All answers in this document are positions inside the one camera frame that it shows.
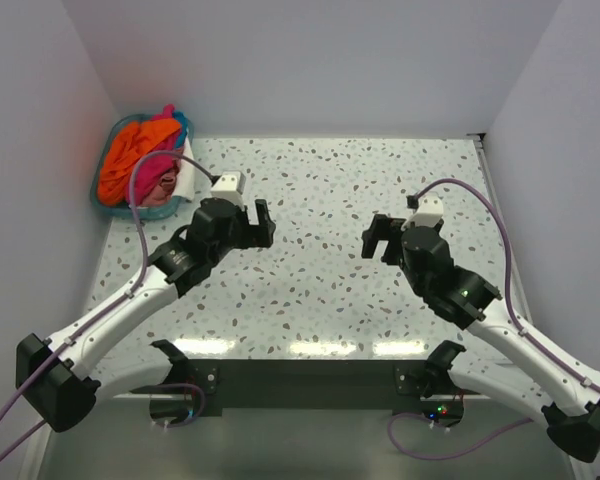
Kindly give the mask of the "orange t shirt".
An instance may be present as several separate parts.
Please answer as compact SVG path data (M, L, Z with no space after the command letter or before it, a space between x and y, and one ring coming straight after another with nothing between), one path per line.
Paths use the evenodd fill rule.
M128 201L134 166L160 140L158 127L149 120L134 120L124 125L105 151L96 181L96 198L107 207Z

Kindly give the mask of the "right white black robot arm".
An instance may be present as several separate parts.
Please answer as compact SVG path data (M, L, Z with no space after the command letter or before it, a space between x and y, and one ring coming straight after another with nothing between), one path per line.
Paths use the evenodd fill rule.
M412 291L442 320L483 340L517 368L480 366L450 341L427 360L427 385L439 393L454 386L486 395L541 425L564 453L593 462L600 452L600 372L568 354L508 307L499 289L454 263L439 223L373 217L362 234L361 255L379 242L382 262L400 268Z

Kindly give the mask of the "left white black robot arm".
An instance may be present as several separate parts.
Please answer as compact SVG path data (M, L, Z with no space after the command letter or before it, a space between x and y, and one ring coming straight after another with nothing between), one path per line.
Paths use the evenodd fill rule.
M268 204L246 208L206 198L190 223L145 259L127 284L80 320L45 339L30 334L16 347L16 386L56 432L80 423L94 408L103 383L91 373L143 321L204 283L233 250L269 248L276 224Z

